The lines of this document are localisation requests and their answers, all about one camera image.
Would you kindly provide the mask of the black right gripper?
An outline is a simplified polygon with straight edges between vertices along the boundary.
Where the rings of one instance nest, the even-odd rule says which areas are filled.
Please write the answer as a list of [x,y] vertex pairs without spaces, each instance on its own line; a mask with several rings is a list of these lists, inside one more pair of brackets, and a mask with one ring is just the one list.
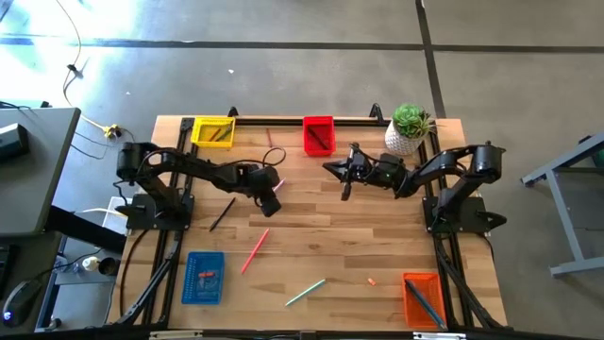
[[341,200],[349,199],[353,182],[379,186],[376,163],[361,151],[359,144],[350,145],[346,161],[324,162],[323,167],[344,185]]

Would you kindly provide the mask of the black pen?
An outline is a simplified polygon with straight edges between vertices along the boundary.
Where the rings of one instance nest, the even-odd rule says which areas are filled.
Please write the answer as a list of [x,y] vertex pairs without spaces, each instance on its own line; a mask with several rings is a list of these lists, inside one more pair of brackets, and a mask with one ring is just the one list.
[[309,135],[316,141],[317,144],[319,144],[321,146],[322,149],[324,150],[328,150],[329,147],[327,144],[325,144],[324,140],[321,138],[320,135],[318,135],[314,129],[310,128],[308,129],[308,133]]

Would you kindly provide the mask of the red plastic bin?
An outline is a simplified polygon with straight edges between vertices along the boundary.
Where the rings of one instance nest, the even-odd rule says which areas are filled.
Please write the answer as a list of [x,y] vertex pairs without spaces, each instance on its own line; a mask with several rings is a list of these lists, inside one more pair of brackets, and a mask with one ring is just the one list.
[[[309,135],[308,129],[312,128],[321,136],[329,149],[324,150]],[[311,157],[326,157],[332,155],[336,150],[335,126],[332,116],[306,116],[303,118],[303,140],[304,150]]]

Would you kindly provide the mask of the dark brown pencil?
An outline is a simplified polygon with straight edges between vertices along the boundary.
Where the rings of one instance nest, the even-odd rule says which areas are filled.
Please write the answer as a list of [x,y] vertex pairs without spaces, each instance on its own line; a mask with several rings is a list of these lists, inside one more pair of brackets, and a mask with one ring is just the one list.
[[210,225],[209,232],[214,231],[218,227],[218,225],[220,224],[220,222],[222,221],[222,219],[226,216],[226,214],[228,213],[228,211],[230,210],[230,208],[232,207],[232,205],[234,204],[235,201],[236,201],[235,197],[233,197],[233,198],[230,199],[230,201],[225,206],[225,208],[221,211],[221,213],[218,215],[218,217]]

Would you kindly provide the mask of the pinkish red pencil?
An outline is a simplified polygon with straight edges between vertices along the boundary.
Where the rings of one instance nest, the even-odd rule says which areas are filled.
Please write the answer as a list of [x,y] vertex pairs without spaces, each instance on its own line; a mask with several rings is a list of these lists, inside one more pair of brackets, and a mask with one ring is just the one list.
[[264,233],[262,234],[262,236],[260,237],[260,239],[258,240],[258,242],[255,244],[254,248],[251,250],[248,258],[246,259],[246,261],[244,262],[244,264],[241,268],[242,275],[246,272],[247,268],[249,267],[249,265],[252,263],[252,261],[258,254],[258,252],[259,252],[260,248],[262,247],[264,241],[266,240],[269,232],[270,232],[270,229],[266,229],[264,231]]

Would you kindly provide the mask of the yellow plastic bin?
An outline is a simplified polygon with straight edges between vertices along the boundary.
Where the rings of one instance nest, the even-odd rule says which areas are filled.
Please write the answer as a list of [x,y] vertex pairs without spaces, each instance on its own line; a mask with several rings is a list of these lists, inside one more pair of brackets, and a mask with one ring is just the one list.
[[[235,125],[234,117],[197,116],[193,120],[191,143],[201,148],[231,148],[234,141]],[[221,132],[212,142],[209,142],[209,138],[217,128],[221,128]],[[228,128],[232,128],[232,132],[223,141],[216,142],[217,138]]]

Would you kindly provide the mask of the mint green pen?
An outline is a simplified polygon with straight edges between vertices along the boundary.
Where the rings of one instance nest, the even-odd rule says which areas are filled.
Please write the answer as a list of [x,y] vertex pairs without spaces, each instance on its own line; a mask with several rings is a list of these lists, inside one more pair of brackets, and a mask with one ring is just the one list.
[[310,294],[311,292],[315,291],[316,289],[322,287],[325,283],[327,282],[327,279],[322,279],[317,281],[316,283],[314,283],[313,285],[309,286],[307,289],[305,289],[304,291],[300,292],[299,294],[297,294],[295,297],[292,297],[291,299],[289,299],[286,303],[285,303],[285,307],[289,307],[292,304],[296,303],[298,300],[300,300],[301,298],[307,296],[308,294]]

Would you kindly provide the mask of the blue plastic bin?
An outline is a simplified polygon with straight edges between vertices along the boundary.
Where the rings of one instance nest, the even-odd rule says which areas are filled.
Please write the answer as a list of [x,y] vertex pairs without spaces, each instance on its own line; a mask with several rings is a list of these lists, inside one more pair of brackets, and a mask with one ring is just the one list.
[[[199,278],[200,272],[214,272],[213,277]],[[197,251],[188,254],[181,303],[218,305],[221,302],[225,273],[225,254]]]

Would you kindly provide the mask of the orange plastic bin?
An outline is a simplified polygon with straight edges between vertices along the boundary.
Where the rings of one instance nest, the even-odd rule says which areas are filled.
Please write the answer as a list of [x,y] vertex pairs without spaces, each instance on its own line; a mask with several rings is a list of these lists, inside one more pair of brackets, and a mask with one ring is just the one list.
[[438,328],[429,313],[412,293],[408,282],[412,283],[433,311],[446,324],[445,305],[439,275],[435,272],[405,272],[402,274],[402,291],[407,325],[417,330],[436,330]]

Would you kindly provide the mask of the black desk base beam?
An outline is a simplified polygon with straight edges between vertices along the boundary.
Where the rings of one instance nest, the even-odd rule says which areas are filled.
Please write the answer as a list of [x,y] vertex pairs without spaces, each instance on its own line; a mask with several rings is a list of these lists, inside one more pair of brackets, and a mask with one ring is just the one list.
[[115,253],[122,253],[126,245],[126,237],[123,234],[55,206],[52,206],[48,212],[44,229],[60,232],[65,236]]

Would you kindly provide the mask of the blue grey bench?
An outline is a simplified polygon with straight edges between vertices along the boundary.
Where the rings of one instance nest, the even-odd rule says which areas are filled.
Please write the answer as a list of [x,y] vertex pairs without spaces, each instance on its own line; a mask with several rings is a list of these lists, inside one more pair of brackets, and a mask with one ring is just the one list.
[[577,166],[602,151],[604,131],[585,137],[572,150],[520,178],[526,187],[546,181],[561,219],[573,260],[552,266],[553,277],[604,268],[604,255],[586,256],[577,236],[578,230],[604,231],[604,166]]

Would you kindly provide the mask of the grey desk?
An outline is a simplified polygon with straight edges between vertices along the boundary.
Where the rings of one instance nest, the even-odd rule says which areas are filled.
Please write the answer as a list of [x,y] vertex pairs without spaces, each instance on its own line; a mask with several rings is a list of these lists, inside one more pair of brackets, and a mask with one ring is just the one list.
[[25,128],[29,152],[0,161],[0,237],[42,232],[81,110],[0,110],[0,129]]

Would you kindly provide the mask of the black desktop device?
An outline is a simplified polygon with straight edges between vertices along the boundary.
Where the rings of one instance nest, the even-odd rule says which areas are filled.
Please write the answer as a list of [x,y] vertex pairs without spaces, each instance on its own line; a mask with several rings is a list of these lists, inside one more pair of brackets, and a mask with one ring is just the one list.
[[27,129],[17,123],[0,127],[0,162],[7,162],[29,152]]

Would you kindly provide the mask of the black computer mouse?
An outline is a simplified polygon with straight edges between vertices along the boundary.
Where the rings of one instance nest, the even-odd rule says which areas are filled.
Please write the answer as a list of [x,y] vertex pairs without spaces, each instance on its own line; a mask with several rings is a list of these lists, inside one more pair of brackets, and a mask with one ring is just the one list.
[[22,325],[29,317],[41,289],[42,284],[38,280],[24,280],[17,284],[3,306],[3,324],[9,328]]

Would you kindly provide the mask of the silver bracket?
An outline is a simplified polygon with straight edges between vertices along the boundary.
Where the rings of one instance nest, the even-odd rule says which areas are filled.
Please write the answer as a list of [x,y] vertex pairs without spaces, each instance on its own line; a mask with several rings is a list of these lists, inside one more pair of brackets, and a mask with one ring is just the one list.
[[201,340],[201,331],[151,331],[148,340]]
[[419,332],[412,334],[413,340],[467,340],[464,333],[454,332]]

